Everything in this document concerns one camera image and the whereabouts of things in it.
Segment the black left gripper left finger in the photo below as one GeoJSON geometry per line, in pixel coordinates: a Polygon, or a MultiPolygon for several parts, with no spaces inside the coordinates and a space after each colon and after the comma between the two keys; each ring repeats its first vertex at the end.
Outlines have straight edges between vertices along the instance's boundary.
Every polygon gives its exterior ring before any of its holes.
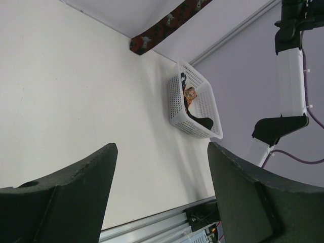
{"type": "Polygon", "coordinates": [[[1,189],[1,242],[98,242],[117,162],[109,143],[19,187],[1,189]]]}

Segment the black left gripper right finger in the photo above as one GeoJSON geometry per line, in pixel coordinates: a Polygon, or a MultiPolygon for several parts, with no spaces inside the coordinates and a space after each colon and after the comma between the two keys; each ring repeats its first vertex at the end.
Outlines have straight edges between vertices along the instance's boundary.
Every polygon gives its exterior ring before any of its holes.
{"type": "Polygon", "coordinates": [[[323,242],[323,188],[279,176],[208,144],[226,242],[323,242]]]}

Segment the dark red patterned tie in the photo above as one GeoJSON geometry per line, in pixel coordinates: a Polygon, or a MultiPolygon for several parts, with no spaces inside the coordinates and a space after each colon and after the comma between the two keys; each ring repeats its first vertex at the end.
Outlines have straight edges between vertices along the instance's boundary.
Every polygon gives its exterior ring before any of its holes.
{"type": "Polygon", "coordinates": [[[186,0],[143,33],[131,38],[129,49],[141,56],[179,29],[211,0],[186,0]]]}

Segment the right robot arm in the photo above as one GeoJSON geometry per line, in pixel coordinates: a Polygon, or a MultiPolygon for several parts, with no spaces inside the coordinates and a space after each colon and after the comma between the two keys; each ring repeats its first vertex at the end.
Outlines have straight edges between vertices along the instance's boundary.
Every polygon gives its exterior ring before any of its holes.
{"type": "Polygon", "coordinates": [[[282,1],[275,35],[278,60],[280,116],[259,120],[252,133],[246,160],[263,167],[276,152],[279,140],[309,124],[306,57],[303,33],[323,27],[323,1],[282,1]]]}

